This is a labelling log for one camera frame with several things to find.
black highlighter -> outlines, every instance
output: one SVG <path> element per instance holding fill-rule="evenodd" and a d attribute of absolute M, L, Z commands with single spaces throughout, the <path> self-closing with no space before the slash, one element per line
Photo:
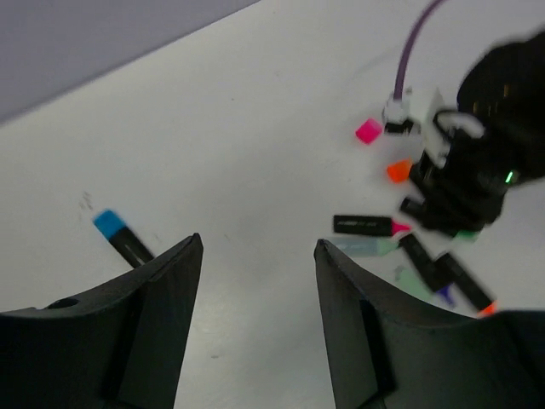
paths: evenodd
<path fill-rule="evenodd" d="M 460 289 L 468 301 L 480 312 L 493 312 L 494 300 L 485 293 L 471 274 L 450 254 L 445 253 L 435 261 L 441 271 L 448 272 L 454 284 Z"/>
<path fill-rule="evenodd" d="M 452 284 L 452 278 L 443 271 L 438 270 L 426 249 L 414 234 L 407 234 L 399 239 L 399 247 L 409 257 L 422 281 L 426 283 L 431 292 L 441 291 Z"/>
<path fill-rule="evenodd" d="M 398 232 L 410 230 L 387 216 L 333 216 L 333 232 L 372 237 L 392 237 Z"/>
<path fill-rule="evenodd" d="M 143 266 L 155 258 L 113 210 L 104 210 L 93 223 L 131 267 Z"/>

pen mark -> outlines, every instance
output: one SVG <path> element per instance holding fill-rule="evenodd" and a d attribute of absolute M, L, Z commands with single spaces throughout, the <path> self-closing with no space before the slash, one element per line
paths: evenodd
<path fill-rule="evenodd" d="M 85 203 L 85 207 L 89 210 L 93 210 L 93 202 L 91 194 L 88 192 L 83 192 L 83 202 Z"/>

white table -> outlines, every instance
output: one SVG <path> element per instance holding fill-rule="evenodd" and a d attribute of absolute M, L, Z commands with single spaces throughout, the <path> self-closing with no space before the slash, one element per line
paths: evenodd
<path fill-rule="evenodd" d="M 313 247 L 334 213 L 394 214 L 414 191 L 384 170 L 418 158 L 417 139 L 365 147 L 353 131 L 380 112 L 426 2 L 263 0 L 3 126 L 0 310 L 127 271 L 91 224 L 106 207 L 156 253 L 200 232 L 176 407 L 332 408 Z M 545 15 L 542 0 L 478 3 L 436 14 L 407 84 L 454 102 L 489 44 Z M 545 307 L 544 201 L 542 184 L 511 192 L 502 218 L 457 246 L 500 308 Z M 388 275 L 403 262 L 362 265 Z"/>

white connector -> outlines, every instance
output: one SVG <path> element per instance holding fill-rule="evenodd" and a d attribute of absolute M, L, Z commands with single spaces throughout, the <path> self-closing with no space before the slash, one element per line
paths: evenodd
<path fill-rule="evenodd" d="M 408 119 L 420 126 L 422 143 L 428 157 L 437 168 L 444 168 L 450 151 L 450 143 L 433 123 L 435 113 L 445 108 L 445 101 L 439 89 L 412 92 L 406 102 Z"/>
<path fill-rule="evenodd" d="M 445 102 L 437 88 L 418 91 L 408 89 L 401 100 L 390 97 L 384 107 L 382 119 L 385 130 L 402 134 L 409 133 L 414 127 L 418 128 L 428 157 L 436 167 L 442 169 L 446 164 L 450 143 L 433 124 L 433 117 L 444 107 Z"/>

purple cable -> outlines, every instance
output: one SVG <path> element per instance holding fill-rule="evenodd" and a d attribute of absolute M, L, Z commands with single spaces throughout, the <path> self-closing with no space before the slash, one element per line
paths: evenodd
<path fill-rule="evenodd" d="M 403 95 L 403 86 L 405 81 L 405 74 L 407 73 L 407 65 L 409 64 L 410 52 L 415 46 L 416 38 L 420 33 L 420 30 L 424 26 L 424 23 L 432 15 L 433 11 L 440 6 L 446 0 L 433 0 L 425 9 L 422 11 L 422 15 L 416 21 L 415 25 L 412 27 L 407 42 L 403 48 L 403 53 L 401 54 L 401 60 L 399 60 L 398 75 L 395 78 L 395 88 L 393 89 L 393 98 L 394 100 L 400 100 Z"/>

